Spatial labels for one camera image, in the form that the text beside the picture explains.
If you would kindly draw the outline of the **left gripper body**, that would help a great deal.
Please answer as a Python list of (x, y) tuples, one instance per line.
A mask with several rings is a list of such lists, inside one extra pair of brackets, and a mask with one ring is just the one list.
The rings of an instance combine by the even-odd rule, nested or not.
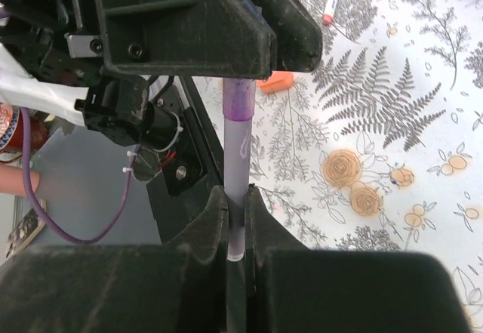
[(150, 146), (149, 83), (106, 68), (95, 0), (1, 0), (1, 44), (39, 82), (87, 88), (84, 127)]

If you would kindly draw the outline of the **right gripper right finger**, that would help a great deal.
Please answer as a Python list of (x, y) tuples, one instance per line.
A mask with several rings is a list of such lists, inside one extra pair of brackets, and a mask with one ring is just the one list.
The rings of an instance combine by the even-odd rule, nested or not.
[(420, 253), (312, 250), (250, 187), (249, 332), (468, 332), (451, 278)]

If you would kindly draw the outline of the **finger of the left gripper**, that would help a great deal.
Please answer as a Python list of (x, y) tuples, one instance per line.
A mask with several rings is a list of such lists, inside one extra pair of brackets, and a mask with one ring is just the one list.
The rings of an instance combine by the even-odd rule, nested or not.
[(320, 26), (299, 0), (251, 0), (276, 35), (275, 71), (312, 72), (321, 61)]
[(251, 0), (95, 0), (106, 68), (264, 79), (276, 36)]

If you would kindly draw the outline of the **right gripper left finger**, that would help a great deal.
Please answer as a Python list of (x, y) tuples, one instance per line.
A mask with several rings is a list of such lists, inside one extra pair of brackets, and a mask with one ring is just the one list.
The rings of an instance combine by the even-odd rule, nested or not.
[(1, 269), (3, 332), (217, 332), (224, 320), (227, 205), (164, 245), (45, 246)]

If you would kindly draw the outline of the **purple highlighter pen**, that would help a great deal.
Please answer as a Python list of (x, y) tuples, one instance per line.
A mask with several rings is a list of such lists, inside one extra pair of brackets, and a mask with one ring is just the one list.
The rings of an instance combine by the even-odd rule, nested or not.
[(251, 162), (252, 120), (224, 121), (223, 187), (229, 209), (228, 261), (245, 254), (245, 199)]

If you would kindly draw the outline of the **person fingertip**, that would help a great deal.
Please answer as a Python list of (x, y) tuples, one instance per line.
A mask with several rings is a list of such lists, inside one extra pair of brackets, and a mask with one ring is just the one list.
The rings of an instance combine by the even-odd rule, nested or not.
[(26, 197), (22, 168), (1, 164), (0, 193)]

